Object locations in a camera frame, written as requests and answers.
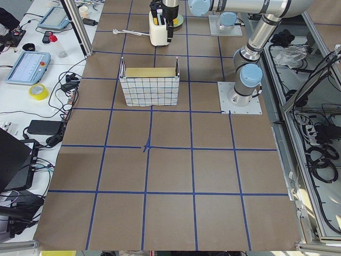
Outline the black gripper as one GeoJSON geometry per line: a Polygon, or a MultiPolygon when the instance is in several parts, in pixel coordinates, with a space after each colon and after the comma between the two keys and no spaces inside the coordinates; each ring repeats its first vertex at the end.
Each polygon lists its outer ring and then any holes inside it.
{"type": "Polygon", "coordinates": [[[150,9],[152,17],[157,17],[157,10],[162,9],[163,17],[167,20],[167,42],[172,41],[172,31],[174,29],[173,20],[178,16],[179,0],[152,0],[150,9]]]}

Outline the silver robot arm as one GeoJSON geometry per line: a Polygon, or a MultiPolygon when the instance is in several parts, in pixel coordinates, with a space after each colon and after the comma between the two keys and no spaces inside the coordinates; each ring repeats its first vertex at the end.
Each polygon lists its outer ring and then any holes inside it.
{"type": "Polygon", "coordinates": [[[209,11],[260,14],[262,17],[247,44],[236,51],[233,63],[237,81],[228,92],[228,100],[237,107],[249,105],[253,92],[260,84],[263,72],[257,65],[266,42],[283,18],[291,18],[306,11],[312,1],[188,1],[195,16],[209,11]]]}
{"type": "MultiPolygon", "coordinates": [[[[188,1],[193,15],[202,16],[213,9],[213,1],[188,1]]],[[[221,1],[216,8],[217,28],[232,28],[237,21],[233,12],[224,12],[226,1],[221,1]]],[[[149,36],[153,46],[167,46],[173,39],[174,28],[178,22],[179,1],[151,1],[149,11],[149,36]]]]}

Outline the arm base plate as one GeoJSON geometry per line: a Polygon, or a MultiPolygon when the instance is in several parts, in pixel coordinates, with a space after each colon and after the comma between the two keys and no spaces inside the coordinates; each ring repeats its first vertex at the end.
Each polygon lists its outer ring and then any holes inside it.
{"type": "Polygon", "coordinates": [[[241,25],[237,23],[237,15],[224,12],[220,15],[209,15],[210,34],[212,36],[241,37],[241,25]]]}
{"type": "Polygon", "coordinates": [[[261,115],[262,109],[258,92],[254,89],[252,95],[241,96],[234,90],[235,82],[218,82],[218,94],[222,114],[261,115]]]}

